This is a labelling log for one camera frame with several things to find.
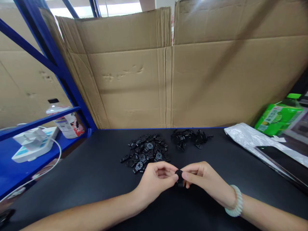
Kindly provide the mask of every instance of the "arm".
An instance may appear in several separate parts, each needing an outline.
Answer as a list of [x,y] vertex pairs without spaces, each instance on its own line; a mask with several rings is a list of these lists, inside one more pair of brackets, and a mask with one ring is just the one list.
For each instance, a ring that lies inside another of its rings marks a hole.
[[149,163],[135,190],[105,201],[82,205],[43,218],[23,231],[106,230],[136,216],[178,180],[177,170],[166,162]]
[[[220,205],[228,209],[236,206],[236,193],[218,173],[207,163],[200,162],[182,168],[186,188],[196,184],[203,188]],[[308,230],[308,221],[267,205],[242,194],[243,212],[241,216],[263,231]]]

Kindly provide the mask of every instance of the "white device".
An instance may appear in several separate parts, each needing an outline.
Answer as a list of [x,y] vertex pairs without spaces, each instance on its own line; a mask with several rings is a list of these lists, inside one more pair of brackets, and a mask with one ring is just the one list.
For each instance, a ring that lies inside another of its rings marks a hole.
[[58,127],[34,128],[13,137],[22,147],[12,157],[17,163],[35,160],[37,157],[49,152],[53,141],[59,132]]

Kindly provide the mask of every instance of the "cardboard sheet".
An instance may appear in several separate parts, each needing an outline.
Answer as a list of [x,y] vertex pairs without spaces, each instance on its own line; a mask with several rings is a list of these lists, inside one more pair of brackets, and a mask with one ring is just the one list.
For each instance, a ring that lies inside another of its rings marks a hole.
[[307,16],[304,1],[177,2],[172,126],[253,125],[308,63]]
[[182,0],[170,9],[68,19],[43,12],[98,128],[253,125],[308,64],[300,0]]
[[42,14],[98,128],[170,126],[169,8],[100,19],[57,17],[63,41],[52,16]]
[[[40,50],[14,3],[1,3],[0,16]],[[46,117],[50,98],[71,106],[53,72],[1,32],[0,41],[0,128]],[[44,126],[55,124],[49,122]]]

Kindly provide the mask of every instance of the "white plastic bag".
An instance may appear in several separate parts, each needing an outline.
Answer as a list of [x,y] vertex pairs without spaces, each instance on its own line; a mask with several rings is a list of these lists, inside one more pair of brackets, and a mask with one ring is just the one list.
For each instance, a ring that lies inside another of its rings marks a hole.
[[258,158],[262,159],[274,169],[277,169],[281,173],[287,175],[284,171],[282,171],[279,167],[277,167],[273,162],[268,160],[263,154],[258,152],[255,147],[256,146],[274,146],[287,154],[288,156],[292,157],[296,161],[300,162],[301,164],[308,167],[308,157],[304,156],[287,146],[284,146],[281,143],[269,138],[268,136],[264,135],[263,133],[257,131],[256,129],[252,128],[251,126],[240,123],[229,128],[225,128],[225,133],[229,135],[235,142],[241,145],[246,150],[250,151]]

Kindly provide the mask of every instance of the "black table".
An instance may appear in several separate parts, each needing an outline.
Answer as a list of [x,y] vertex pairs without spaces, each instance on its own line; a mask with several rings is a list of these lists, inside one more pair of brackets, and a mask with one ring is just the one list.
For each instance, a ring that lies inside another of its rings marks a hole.
[[[128,142],[146,133],[161,133],[178,168],[207,161],[229,184],[249,196],[308,219],[308,197],[252,154],[227,137],[221,128],[203,129],[214,138],[202,150],[185,152],[171,143],[173,129],[100,130],[29,189],[11,208],[16,213],[3,230],[19,230],[50,214],[133,190],[142,174],[120,164]],[[202,189],[173,187],[139,215],[112,230],[257,230],[242,218],[228,216]]]

